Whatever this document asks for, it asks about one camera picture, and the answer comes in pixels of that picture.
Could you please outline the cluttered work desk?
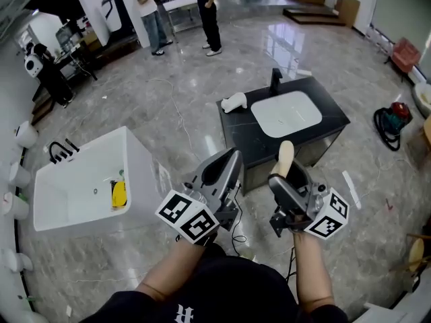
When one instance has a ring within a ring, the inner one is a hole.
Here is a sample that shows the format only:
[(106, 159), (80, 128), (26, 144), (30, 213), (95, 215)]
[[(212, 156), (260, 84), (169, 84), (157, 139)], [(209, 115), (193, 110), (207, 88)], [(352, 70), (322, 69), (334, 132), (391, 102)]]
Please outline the cluttered work desk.
[(67, 20), (55, 33), (61, 47), (60, 55), (54, 59), (54, 65), (60, 71), (66, 66), (73, 66), (74, 72), (66, 76), (67, 79), (76, 74), (91, 76), (98, 80), (94, 72), (95, 58), (84, 40), (81, 28), (75, 20)]

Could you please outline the red and green vacuum cleaner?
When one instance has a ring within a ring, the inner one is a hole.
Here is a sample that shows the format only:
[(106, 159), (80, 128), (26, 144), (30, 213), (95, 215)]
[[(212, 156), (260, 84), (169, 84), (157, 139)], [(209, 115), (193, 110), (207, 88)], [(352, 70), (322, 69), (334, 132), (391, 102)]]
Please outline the red and green vacuum cleaner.
[(391, 151), (399, 150), (401, 132), (412, 118), (408, 105), (403, 102), (393, 102), (389, 108), (379, 108), (373, 114), (374, 126)]

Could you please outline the white sink basin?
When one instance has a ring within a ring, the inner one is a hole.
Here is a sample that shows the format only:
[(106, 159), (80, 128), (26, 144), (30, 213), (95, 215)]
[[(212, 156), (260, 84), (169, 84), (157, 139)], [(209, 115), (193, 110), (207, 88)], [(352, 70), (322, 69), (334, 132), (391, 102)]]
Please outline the white sink basin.
[(314, 102), (301, 91), (255, 102), (251, 112), (263, 132), (275, 139), (313, 127), (323, 119)]

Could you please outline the white toilet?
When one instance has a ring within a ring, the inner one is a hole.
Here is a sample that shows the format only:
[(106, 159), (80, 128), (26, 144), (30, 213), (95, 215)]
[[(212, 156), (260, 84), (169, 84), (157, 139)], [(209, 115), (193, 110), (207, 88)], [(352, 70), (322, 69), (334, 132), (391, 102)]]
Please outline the white toilet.
[(18, 188), (25, 188), (31, 181), (31, 174), (17, 161), (11, 164), (9, 184)]
[(38, 131), (28, 120), (23, 122), (15, 133), (15, 142), (23, 148), (31, 148), (38, 139)]
[(28, 256), (17, 253), (10, 248), (0, 249), (0, 264), (13, 273), (34, 270), (33, 263)]
[(4, 216), (13, 217), (16, 220), (24, 220), (28, 217), (29, 211), (29, 204), (12, 192), (7, 192), (3, 195), (1, 212)]

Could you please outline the white bathtub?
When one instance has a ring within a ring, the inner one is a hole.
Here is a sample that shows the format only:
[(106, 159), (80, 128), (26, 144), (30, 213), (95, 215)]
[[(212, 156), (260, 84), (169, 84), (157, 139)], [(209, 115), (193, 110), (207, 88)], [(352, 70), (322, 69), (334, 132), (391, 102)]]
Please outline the white bathtub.
[[(125, 181), (122, 209), (111, 206), (111, 180)], [(111, 233), (156, 223), (161, 202), (152, 154), (121, 127), (82, 145), (73, 161), (37, 171), (33, 224), (39, 234)]]

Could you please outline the yellow item in bathtub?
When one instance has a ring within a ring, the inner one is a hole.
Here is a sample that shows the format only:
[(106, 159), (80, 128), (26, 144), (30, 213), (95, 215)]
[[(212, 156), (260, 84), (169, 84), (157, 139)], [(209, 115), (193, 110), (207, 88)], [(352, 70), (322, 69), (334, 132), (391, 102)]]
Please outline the yellow item in bathtub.
[(110, 181), (111, 186), (111, 206), (114, 210), (122, 209), (127, 204), (127, 189), (125, 181)]

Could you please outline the black bathtub faucet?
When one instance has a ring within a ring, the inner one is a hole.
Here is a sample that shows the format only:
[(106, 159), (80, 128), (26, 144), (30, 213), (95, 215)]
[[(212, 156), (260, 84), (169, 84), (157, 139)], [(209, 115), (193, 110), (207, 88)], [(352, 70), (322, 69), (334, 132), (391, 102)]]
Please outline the black bathtub faucet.
[(71, 162), (75, 159), (75, 156), (79, 153), (79, 151), (80, 148), (68, 138), (65, 139), (65, 144), (53, 141), (48, 146), (50, 162), (53, 164)]

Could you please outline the black marble sink cabinet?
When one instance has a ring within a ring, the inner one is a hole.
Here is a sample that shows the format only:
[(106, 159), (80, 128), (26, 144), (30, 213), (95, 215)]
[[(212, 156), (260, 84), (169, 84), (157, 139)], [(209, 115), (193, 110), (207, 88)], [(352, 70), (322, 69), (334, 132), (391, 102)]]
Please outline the black marble sink cabinet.
[(246, 109), (239, 107), (228, 114), (219, 111), (226, 146), (242, 152), (244, 169), (240, 182), (244, 194), (267, 183), (282, 141), (291, 141), (295, 158), (303, 166), (313, 167), (350, 123), (341, 107), (314, 77), (281, 83), (278, 95), (293, 91), (304, 92), (320, 110), (323, 119), (313, 127), (282, 138), (267, 136), (251, 112), (255, 102), (272, 97), (269, 87), (247, 92)]

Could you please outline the dark wooden platform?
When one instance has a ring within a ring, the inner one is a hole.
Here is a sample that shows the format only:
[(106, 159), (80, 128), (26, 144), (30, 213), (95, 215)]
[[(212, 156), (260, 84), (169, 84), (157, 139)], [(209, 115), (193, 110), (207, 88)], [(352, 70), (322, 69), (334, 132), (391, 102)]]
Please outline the dark wooden platform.
[(285, 7), (283, 15), (300, 25), (346, 26), (332, 9), (326, 7)]

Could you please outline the person's right forearm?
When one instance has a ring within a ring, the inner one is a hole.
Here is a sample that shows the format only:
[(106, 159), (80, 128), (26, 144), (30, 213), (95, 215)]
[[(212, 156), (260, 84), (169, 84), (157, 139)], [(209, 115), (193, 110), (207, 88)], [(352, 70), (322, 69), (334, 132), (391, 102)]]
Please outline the person's right forearm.
[(334, 305), (332, 283), (326, 269), (319, 240), (308, 233), (294, 233), (296, 287), (298, 301), (308, 313)]

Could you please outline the white strip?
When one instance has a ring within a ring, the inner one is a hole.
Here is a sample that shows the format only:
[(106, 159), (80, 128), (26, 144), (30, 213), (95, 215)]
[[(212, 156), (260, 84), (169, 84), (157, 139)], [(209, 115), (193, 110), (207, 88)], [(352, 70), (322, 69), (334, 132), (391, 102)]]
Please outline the white strip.
[(355, 206), (357, 207), (357, 209), (361, 209), (362, 208), (362, 204), (360, 202), (360, 197), (358, 196), (358, 193), (356, 191), (356, 188), (354, 186), (354, 183), (353, 183), (353, 180), (352, 180), (350, 174), (348, 173), (347, 170), (344, 170), (342, 172), (342, 174), (343, 174), (343, 177), (344, 177), (344, 179), (346, 181), (346, 184), (349, 187), (350, 194), (351, 194), (351, 196), (352, 196), (352, 198), (354, 200)]

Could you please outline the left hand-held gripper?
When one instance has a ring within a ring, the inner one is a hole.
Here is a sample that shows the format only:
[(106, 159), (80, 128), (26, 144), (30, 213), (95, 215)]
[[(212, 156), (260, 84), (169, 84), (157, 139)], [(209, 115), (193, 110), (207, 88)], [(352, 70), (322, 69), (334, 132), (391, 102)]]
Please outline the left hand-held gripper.
[(220, 227), (229, 231), (239, 213), (233, 194), (240, 186), (242, 153), (235, 147), (206, 159), (182, 188), (172, 189), (155, 215), (192, 244)]

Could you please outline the red chair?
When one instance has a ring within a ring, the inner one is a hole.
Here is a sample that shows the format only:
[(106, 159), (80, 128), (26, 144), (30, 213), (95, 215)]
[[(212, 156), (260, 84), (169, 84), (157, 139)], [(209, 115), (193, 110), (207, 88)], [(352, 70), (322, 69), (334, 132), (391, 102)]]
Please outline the red chair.
[(420, 51), (406, 38), (401, 38), (393, 47), (390, 59), (403, 73), (410, 73), (421, 58)]

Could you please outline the black treadmill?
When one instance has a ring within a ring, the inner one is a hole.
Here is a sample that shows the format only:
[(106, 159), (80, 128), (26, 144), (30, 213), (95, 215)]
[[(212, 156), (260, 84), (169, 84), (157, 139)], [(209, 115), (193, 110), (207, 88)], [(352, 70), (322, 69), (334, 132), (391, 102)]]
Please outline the black treadmill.
[(129, 36), (134, 33), (134, 27), (123, 0), (102, 0), (100, 7), (111, 34)]

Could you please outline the flat cardboard sheet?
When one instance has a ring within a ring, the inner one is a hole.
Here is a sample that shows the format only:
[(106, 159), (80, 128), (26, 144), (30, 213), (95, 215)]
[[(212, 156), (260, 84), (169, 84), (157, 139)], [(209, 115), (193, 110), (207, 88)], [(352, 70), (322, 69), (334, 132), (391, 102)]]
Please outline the flat cardboard sheet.
[(356, 23), (360, 2), (358, 0), (341, 0), (338, 9), (338, 18), (346, 27), (352, 28)]

